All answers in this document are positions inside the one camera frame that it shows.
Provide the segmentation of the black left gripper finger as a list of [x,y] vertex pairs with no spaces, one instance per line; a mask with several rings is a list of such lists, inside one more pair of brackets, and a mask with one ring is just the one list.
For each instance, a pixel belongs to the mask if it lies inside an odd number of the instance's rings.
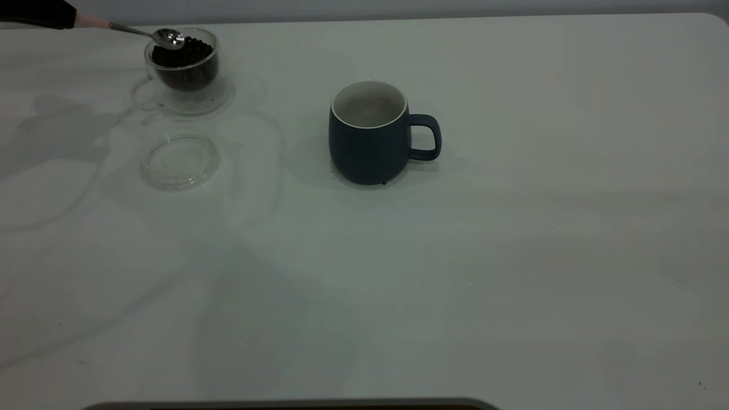
[[1,21],[52,28],[72,29],[76,8],[65,1],[2,1]]

